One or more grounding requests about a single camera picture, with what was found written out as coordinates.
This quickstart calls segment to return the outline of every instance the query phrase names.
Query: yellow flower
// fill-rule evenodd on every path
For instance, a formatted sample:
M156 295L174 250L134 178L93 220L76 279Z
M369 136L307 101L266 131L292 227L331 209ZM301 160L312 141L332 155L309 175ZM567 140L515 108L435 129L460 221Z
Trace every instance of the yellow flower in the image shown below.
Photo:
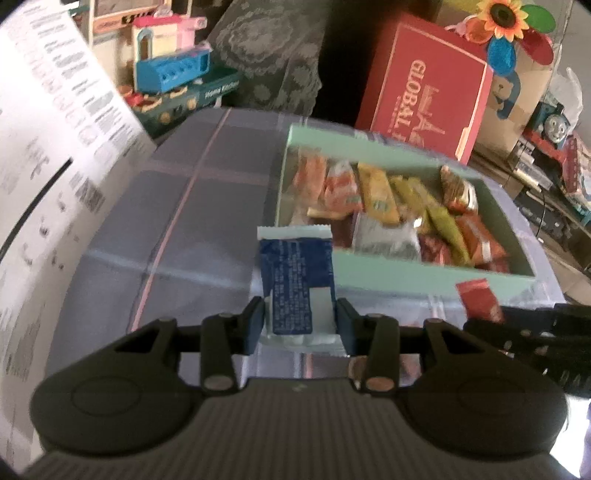
M521 9L521 0L483 0L478 10L485 30L493 31L496 38L505 37L512 42L515 37L523 38L523 31L530 27L525 22L528 14Z

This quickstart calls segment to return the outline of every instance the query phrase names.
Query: toy set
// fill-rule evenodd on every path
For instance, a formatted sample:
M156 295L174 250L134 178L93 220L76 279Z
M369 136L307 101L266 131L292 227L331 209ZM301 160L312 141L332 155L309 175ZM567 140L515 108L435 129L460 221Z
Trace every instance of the toy set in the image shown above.
M152 137L178 125L197 107L220 104L238 87L238 72L212 66L207 41L195 45L205 17L184 17L160 7L133 20L133 87L119 92Z

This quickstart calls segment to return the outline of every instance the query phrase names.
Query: pinwheel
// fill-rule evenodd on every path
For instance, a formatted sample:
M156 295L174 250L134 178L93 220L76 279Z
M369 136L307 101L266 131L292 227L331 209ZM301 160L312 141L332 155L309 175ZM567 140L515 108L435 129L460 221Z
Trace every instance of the pinwheel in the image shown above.
M515 69L515 43L537 63L550 65L554 51L546 34L555 28L552 14L538 5L522 5L521 0L483 0L478 4L478 14L465 19L455 30L471 42L488 44L489 65L505 77Z

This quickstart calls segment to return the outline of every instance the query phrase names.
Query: white paper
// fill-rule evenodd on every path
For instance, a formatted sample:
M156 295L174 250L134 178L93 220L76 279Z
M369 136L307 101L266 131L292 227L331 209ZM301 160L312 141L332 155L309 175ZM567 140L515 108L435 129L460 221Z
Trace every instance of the white paper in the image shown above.
M155 146L58 2L29 0L2 24L0 61L0 246L14 237L0 261L0 456L22 470L76 266Z

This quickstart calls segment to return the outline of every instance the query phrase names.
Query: cardboard box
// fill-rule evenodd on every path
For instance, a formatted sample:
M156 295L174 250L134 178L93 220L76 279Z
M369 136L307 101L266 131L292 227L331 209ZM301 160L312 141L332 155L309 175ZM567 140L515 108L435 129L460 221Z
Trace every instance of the cardboard box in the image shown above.
M385 24L355 126L466 164L491 82L481 46L403 15Z
M392 147L363 138L292 125L281 172L276 226L288 225L294 211L295 201L290 194L290 186L297 170L297 161L293 155L287 154L287 149L291 146L317 148L330 158L342 158L353 163L362 161L385 168L389 172L419 177L432 192L440 189L439 170L443 162L431 158L427 153L405 148L403 145ZM440 267L336 249L333 251L336 284L341 287L389 293L457 297L457 283L486 278L501 302L514 298L531 287L535 281L532 268L511 224L484 181L476 173L459 168L452 170L469 179L476 188L480 216L488 230L509 254L509 267L513 274L492 273L474 268Z
M494 75L475 150L507 158L542 98L551 66L542 66L517 48L517 66L508 77Z

